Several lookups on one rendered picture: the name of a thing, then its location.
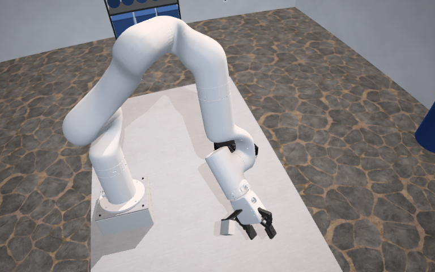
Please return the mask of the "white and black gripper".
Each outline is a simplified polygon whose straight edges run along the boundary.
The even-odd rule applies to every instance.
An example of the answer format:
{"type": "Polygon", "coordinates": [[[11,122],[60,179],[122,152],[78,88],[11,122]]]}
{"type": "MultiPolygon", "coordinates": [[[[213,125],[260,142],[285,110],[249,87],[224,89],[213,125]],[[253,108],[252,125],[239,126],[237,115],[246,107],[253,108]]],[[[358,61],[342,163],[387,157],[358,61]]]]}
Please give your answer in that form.
{"type": "Polygon", "coordinates": [[[273,239],[276,235],[276,231],[272,225],[272,213],[265,209],[262,202],[252,190],[248,189],[244,195],[236,199],[230,199],[230,202],[234,211],[242,209],[242,212],[235,217],[235,220],[243,227],[251,240],[257,236],[251,224],[258,223],[265,227],[269,238],[273,239]],[[263,222],[264,220],[266,223],[263,222]]]}

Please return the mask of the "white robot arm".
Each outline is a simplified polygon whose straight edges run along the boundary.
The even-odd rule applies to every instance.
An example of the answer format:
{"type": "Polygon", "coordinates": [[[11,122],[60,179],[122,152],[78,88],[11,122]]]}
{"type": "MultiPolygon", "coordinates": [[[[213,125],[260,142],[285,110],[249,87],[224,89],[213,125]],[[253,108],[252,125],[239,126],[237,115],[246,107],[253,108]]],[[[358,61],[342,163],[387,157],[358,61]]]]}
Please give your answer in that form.
{"type": "Polygon", "coordinates": [[[207,138],[214,143],[235,142],[233,153],[224,146],[205,158],[226,198],[239,198],[250,188],[244,172],[255,163],[254,141],[234,124],[223,48],[178,18],[156,16],[119,36],[106,72],[62,124],[63,134],[72,144],[91,143],[89,159],[104,190],[100,206],[106,212],[130,210],[144,197],[144,185],[132,179],[120,146],[121,105],[139,86],[146,70],[167,52],[176,55],[194,75],[207,138]]]}

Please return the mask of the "black lighting desk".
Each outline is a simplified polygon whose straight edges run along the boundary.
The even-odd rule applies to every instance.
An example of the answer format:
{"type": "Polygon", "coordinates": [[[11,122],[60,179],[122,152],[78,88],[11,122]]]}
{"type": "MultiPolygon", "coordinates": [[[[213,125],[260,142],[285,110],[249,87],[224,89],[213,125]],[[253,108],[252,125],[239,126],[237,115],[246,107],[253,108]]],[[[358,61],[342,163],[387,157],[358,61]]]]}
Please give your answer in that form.
{"type": "MultiPolygon", "coordinates": [[[[214,149],[217,150],[221,147],[227,146],[230,150],[231,153],[233,153],[236,149],[236,145],[234,140],[231,141],[226,141],[226,142],[221,142],[221,143],[214,143],[214,149]]],[[[255,155],[258,155],[258,147],[256,144],[254,144],[255,146],[255,155]]]]}

